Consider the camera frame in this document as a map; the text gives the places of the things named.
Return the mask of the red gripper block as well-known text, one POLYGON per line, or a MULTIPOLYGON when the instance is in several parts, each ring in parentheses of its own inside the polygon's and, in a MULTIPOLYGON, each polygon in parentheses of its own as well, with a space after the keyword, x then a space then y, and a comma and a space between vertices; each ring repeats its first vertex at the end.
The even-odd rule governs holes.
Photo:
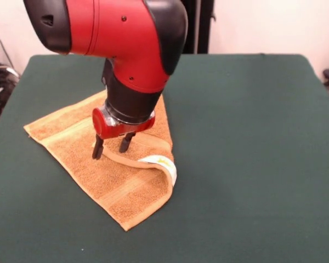
POLYGON ((112 117, 107 112, 106 108, 97 107, 92 111, 92 122, 96 132, 92 158, 100 159, 104 149, 103 139, 116 138, 126 134, 119 147, 119 153, 125 153, 128 150, 135 133, 143 132, 152 128, 155 123, 155 112, 153 111, 151 113, 150 118, 146 122, 133 125, 121 122, 115 117, 112 117))

